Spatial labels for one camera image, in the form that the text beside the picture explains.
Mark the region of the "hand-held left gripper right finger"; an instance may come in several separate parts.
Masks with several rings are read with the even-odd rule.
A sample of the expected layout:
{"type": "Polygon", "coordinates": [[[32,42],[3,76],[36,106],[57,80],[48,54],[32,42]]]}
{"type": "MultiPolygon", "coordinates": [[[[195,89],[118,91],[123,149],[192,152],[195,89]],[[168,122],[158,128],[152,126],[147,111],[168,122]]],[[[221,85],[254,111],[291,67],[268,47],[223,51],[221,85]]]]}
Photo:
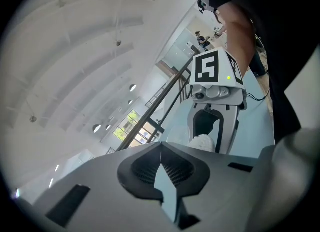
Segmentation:
{"type": "Polygon", "coordinates": [[[161,232],[240,232],[258,159],[161,144],[161,232]]]}

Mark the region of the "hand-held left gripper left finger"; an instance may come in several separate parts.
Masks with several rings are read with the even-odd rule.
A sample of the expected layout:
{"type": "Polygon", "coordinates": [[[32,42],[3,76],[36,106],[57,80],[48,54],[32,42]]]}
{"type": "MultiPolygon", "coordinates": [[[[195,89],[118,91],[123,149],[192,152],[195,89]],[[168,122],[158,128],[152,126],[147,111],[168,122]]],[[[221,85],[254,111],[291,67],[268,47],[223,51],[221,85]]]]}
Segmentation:
{"type": "Polygon", "coordinates": [[[132,196],[119,183],[118,167],[149,144],[92,159],[47,189],[34,203],[42,215],[76,185],[90,191],[68,223],[68,232],[175,232],[160,202],[132,196]]]}

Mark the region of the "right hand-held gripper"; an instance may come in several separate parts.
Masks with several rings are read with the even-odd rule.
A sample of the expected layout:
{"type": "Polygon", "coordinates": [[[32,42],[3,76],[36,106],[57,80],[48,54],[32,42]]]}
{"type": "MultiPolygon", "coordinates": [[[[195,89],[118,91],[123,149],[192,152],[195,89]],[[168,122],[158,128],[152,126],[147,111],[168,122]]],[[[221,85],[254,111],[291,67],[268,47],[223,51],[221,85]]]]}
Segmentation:
{"type": "Polygon", "coordinates": [[[187,118],[189,142],[208,134],[204,112],[206,104],[213,104],[212,114],[218,121],[215,152],[228,155],[237,134],[239,112],[248,107],[247,91],[236,59],[222,47],[194,56],[190,85],[195,103],[187,118]]]}

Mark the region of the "small white cup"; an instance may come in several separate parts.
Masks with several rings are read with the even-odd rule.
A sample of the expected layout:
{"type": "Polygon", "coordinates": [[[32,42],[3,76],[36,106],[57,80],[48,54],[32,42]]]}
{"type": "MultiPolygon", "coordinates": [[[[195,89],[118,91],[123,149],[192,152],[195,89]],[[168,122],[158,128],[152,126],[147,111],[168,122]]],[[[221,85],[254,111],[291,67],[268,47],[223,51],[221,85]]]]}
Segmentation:
{"type": "Polygon", "coordinates": [[[206,152],[215,152],[216,144],[210,136],[201,134],[193,139],[191,139],[190,136],[191,132],[188,126],[176,125],[169,132],[167,142],[206,152]]]}

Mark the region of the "person's right forearm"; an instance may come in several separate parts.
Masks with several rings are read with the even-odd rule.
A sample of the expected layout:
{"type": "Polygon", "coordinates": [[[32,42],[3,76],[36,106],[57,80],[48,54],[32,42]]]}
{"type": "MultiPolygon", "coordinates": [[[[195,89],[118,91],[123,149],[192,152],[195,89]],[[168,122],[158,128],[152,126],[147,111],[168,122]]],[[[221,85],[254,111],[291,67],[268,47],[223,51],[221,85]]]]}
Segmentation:
{"type": "Polygon", "coordinates": [[[244,76],[255,55],[255,32],[252,22],[238,5],[228,2],[217,9],[225,21],[227,51],[237,61],[244,76]]]}

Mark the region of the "black curved metal railing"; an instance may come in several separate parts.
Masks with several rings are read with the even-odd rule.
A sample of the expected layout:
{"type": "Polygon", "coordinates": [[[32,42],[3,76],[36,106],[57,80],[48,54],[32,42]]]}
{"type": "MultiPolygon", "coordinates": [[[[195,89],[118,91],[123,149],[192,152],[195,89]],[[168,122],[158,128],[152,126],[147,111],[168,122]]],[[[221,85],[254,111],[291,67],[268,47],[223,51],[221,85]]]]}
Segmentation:
{"type": "Polygon", "coordinates": [[[136,126],[132,129],[132,131],[128,134],[128,136],[124,139],[121,145],[118,147],[116,152],[127,149],[132,141],[135,139],[136,135],[143,128],[145,123],[151,118],[153,113],[156,111],[158,106],[163,102],[168,93],[175,86],[176,82],[182,77],[183,73],[187,70],[188,66],[192,63],[193,58],[189,59],[188,62],[182,67],[182,69],[176,74],[171,82],[167,85],[167,87],[163,90],[163,92],[159,95],[159,98],[152,104],[152,106],[146,111],[146,113],[142,116],[136,126]]]}

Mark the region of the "glass entrance door with windows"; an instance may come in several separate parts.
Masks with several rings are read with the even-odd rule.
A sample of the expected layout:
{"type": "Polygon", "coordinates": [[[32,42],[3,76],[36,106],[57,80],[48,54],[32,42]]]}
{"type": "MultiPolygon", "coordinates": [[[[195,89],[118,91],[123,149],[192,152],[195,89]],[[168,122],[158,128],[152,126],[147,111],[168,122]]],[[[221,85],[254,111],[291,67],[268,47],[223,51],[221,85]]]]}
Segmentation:
{"type": "MultiPolygon", "coordinates": [[[[122,120],[119,126],[113,131],[113,135],[123,142],[132,132],[141,118],[142,116],[132,109],[130,113],[122,120]]],[[[155,130],[156,128],[151,123],[146,122],[130,143],[129,148],[145,145],[155,130]]]]}

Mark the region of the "person's black t-shirt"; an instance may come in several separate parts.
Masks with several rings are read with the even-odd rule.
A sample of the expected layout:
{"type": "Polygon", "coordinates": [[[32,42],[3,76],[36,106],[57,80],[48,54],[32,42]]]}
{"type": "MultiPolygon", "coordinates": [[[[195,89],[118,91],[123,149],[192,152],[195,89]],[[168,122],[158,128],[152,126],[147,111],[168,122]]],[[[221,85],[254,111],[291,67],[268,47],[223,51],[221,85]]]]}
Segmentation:
{"type": "Polygon", "coordinates": [[[288,47],[283,42],[284,14],[276,6],[276,0],[201,0],[206,10],[217,9],[228,2],[239,6],[252,23],[256,36],[261,37],[267,54],[270,97],[273,104],[274,140],[279,143],[284,137],[297,132],[300,122],[285,90],[302,69],[302,65],[290,72],[288,47]]]}

